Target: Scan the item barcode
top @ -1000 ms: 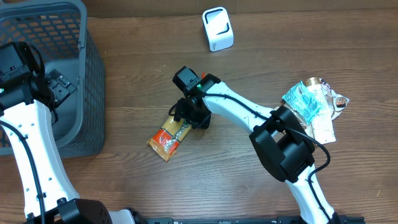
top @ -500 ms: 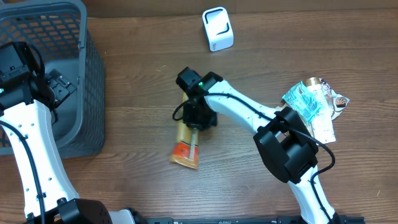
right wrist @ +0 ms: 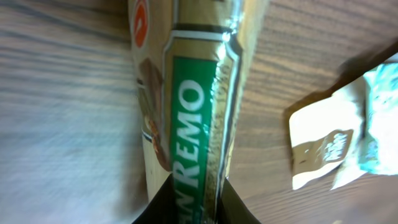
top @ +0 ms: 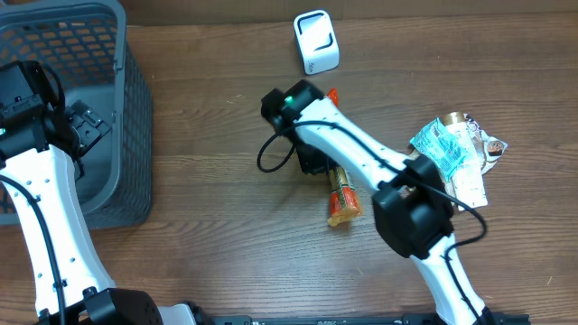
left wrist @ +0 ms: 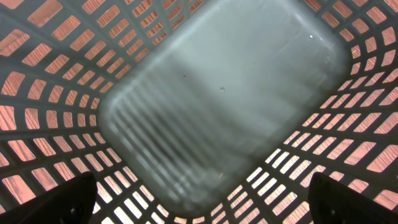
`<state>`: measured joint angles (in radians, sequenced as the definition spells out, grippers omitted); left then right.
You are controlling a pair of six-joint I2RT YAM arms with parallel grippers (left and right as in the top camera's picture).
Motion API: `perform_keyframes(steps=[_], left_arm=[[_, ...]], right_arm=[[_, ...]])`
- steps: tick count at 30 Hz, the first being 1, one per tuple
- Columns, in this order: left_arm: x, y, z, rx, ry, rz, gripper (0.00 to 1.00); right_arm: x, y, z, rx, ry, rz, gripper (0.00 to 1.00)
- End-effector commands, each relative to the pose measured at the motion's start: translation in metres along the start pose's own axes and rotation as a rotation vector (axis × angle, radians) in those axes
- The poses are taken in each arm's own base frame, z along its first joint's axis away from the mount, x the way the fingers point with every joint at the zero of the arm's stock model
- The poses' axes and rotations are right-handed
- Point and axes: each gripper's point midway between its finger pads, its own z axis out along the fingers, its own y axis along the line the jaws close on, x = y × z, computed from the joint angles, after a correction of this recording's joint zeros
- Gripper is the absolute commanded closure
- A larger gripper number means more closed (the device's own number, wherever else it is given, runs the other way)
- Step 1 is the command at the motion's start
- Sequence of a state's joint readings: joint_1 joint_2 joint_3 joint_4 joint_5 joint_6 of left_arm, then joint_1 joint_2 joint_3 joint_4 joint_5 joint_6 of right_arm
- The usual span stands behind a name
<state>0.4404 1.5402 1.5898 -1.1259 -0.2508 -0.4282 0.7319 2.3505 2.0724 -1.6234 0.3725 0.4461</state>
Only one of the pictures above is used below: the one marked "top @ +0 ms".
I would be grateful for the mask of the red spaghetti pasta packet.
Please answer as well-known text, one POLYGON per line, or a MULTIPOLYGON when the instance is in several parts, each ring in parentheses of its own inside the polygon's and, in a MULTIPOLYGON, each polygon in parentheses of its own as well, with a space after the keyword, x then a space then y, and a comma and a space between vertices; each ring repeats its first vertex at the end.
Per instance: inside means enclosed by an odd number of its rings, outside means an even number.
POLYGON ((329 225, 337 227, 360 217, 363 209, 348 172, 335 164, 329 171, 329 180, 331 182, 329 225))

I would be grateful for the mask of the teal snack packet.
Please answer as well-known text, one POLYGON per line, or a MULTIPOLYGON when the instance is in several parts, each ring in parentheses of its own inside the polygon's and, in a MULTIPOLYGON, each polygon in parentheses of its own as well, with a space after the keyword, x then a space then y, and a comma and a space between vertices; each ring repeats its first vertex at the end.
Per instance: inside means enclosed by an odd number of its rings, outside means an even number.
POLYGON ((447 181, 466 158, 466 151, 458 138, 448 131, 439 117, 424 126, 410 144, 429 158, 447 181))

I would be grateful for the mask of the white tube gold cap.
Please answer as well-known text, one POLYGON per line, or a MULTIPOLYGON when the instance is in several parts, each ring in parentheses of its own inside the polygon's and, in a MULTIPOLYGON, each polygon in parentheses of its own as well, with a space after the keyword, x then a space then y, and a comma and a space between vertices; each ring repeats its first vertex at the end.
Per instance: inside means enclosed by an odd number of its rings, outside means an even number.
POLYGON ((488 205, 486 191, 480 170, 480 161, 469 133, 465 115, 452 112, 442 118, 446 129, 456 137, 464 158, 452 176, 455 197, 471 208, 488 205))

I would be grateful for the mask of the beige bread snack bag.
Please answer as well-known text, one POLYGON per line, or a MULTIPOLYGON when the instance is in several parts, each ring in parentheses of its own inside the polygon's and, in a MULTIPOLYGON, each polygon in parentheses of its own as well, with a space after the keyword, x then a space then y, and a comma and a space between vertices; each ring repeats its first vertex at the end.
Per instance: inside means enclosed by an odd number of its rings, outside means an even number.
MULTIPOLYGON (((465 114, 467 126, 471 140, 476 148, 478 158, 480 161, 481 174, 489 171, 502 154, 508 148, 508 144, 499 140, 496 137, 488 135, 470 115, 465 114)), ((407 147, 407 153, 410 157, 416 157, 420 154, 410 143, 407 147)))

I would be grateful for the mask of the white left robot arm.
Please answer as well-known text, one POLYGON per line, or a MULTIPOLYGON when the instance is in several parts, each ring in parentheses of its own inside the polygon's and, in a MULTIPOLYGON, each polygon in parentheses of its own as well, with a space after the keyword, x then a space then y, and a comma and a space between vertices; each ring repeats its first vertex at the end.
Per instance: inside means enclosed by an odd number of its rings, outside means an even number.
POLYGON ((1 68, 1 182, 20 220, 41 324, 196 324, 185 302, 159 306, 120 289, 101 263, 75 181, 80 140, 56 73, 33 60, 1 68))

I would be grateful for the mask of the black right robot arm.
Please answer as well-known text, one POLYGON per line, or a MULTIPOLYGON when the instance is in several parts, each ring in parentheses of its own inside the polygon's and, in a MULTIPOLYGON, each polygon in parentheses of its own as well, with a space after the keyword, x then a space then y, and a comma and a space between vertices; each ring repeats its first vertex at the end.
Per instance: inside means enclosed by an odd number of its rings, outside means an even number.
POLYGON ((381 144, 345 117, 333 100, 302 79, 286 91, 271 90, 261 115, 293 145, 305 174, 340 166, 358 179, 372 200, 377 232, 423 277, 442 324, 492 324, 489 307, 473 290, 457 254, 464 246, 452 225, 454 207, 478 212, 448 195, 434 163, 381 144))

